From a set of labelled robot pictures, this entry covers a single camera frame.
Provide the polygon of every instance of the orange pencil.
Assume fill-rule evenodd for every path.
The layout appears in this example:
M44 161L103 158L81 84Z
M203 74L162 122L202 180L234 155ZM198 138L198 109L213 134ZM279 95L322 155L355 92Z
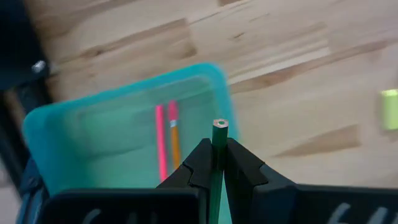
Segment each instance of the orange pencil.
M170 136L172 139L172 155L174 169L180 166L181 152L180 152L180 141L178 139L178 109L177 102L172 100L169 102L169 120L170 120Z

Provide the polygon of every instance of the black clamp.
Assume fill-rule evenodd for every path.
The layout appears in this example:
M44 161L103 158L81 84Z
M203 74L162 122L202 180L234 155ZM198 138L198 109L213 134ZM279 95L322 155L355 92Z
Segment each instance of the black clamp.
M206 220L209 219L213 151L210 139L202 139L180 167L157 186L164 188L197 188L206 195Z
M22 205L16 223L36 224L42 205L49 196L32 159L29 159L22 176L20 193L22 195Z
M296 184L228 139L225 182L236 223L398 223L398 190Z

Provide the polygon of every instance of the teal plastic tray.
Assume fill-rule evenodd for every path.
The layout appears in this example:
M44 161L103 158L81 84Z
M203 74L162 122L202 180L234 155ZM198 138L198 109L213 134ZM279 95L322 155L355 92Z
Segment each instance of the teal plastic tray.
M238 138L223 72L203 63L79 100L33 110L22 132L50 195L81 188L153 188L159 183L155 106L178 104L184 160L214 119L229 120ZM169 121L165 117L167 152ZM168 153L171 174L172 156ZM220 223L230 223L225 186Z

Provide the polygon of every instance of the wooden surface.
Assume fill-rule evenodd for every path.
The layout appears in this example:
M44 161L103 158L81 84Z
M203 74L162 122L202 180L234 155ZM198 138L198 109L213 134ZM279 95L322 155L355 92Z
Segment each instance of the wooden surface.
M296 182L398 187L396 0L25 0L57 101L198 62L228 73L241 142Z

